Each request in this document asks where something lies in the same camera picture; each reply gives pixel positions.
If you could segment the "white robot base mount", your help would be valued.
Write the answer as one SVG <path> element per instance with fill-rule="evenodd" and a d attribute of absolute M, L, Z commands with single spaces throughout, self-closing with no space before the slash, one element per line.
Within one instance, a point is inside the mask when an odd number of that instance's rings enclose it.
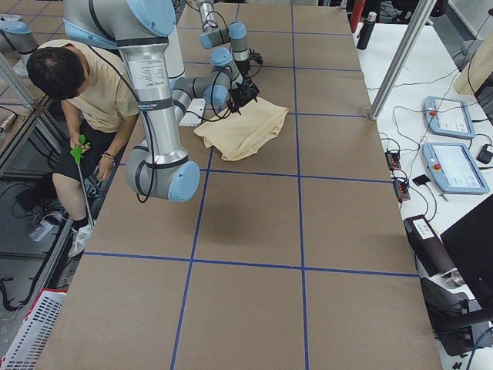
<path fill-rule="evenodd" d="M 203 122 L 205 101 L 193 91 L 193 78 L 187 78 L 176 27 L 165 51 L 166 68 L 172 91 L 174 114 L 179 126 L 198 127 Z"/>

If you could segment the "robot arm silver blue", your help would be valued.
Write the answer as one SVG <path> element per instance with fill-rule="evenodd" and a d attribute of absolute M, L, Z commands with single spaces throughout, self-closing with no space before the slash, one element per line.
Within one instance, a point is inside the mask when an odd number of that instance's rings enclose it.
<path fill-rule="evenodd" d="M 235 113 L 259 89 L 248 75 L 250 61 L 263 62 L 247 43 L 243 23 L 221 28 L 211 1 L 198 1 L 200 42 L 211 50 L 207 77 L 187 78 L 171 1 L 67 1 L 65 32 L 92 49 L 116 49 L 142 113 L 145 139 L 126 164 L 126 179 L 136 194 L 174 202 L 189 200 L 199 185 L 200 169 L 179 139 L 179 123 L 194 99 Z"/>
<path fill-rule="evenodd" d="M 202 22 L 200 41 L 204 49 L 213 49 L 210 61 L 214 72 L 229 72 L 231 81 L 238 86 L 250 83 L 250 48 L 247 30 L 242 22 L 231 22 L 220 28 L 216 22 L 214 1 L 196 1 Z"/>

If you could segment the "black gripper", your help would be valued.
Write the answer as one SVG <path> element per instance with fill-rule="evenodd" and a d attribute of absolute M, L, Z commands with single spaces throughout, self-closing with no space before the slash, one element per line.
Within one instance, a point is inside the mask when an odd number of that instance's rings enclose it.
<path fill-rule="evenodd" d="M 257 100 L 258 94 L 259 89 L 254 82 L 251 79 L 244 79 L 236 88 L 230 90 L 230 96 L 233 100 L 230 110 L 239 112 L 241 107 L 244 107 L 252 100 Z"/>

